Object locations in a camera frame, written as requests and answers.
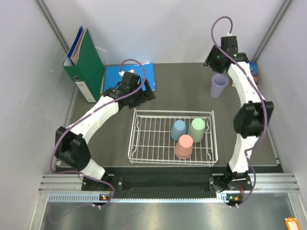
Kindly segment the purple cup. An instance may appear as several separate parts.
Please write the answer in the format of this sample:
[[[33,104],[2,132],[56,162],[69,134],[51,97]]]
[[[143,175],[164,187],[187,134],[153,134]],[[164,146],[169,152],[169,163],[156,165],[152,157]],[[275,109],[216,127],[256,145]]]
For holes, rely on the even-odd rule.
[[[210,95],[213,98],[219,97],[226,86],[228,85],[229,80],[224,74],[215,74],[212,77],[212,82],[211,82],[211,88],[210,88]]]

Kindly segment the blue cup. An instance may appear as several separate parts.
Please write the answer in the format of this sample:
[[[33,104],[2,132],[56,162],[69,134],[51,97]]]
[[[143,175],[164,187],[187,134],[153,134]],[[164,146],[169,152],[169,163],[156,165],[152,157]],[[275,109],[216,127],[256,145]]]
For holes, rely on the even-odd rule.
[[[171,138],[178,141],[182,135],[187,132],[186,123],[183,120],[177,120],[171,128]]]

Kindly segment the dark green cup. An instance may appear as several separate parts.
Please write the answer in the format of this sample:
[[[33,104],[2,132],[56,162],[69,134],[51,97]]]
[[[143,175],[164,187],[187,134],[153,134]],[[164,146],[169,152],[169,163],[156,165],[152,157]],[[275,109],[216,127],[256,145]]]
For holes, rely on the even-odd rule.
[[[195,118],[188,127],[187,134],[192,137],[194,143],[198,143],[203,139],[205,130],[205,121],[201,118]]]

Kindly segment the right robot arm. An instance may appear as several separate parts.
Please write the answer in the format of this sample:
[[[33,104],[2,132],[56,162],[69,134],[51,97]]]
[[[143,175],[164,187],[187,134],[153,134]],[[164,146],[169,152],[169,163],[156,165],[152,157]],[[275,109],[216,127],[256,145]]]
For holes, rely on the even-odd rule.
[[[224,177],[225,186],[234,190],[247,179],[248,160],[265,123],[271,118],[274,105],[257,93],[249,60],[245,53],[238,51],[236,36],[222,37],[220,48],[212,47],[204,65],[218,73],[226,71],[240,99],[241,108],[233,121],[236,132],[234,153],[227,164]]]

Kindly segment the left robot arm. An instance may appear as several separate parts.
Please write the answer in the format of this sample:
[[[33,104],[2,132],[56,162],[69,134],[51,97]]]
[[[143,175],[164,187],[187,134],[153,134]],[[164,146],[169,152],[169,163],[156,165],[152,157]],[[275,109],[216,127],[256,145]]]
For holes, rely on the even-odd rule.
[[[137,107],[155,99],[146,78],[133,72],[124,72],[115,87],[107,89],[98,102],[78,121],[56,131],[54,156],[71,168],[92,178],[98,190],[107,188],[109,179],[105,169],[91,156],[88,143],[97,130],[123,107]]]

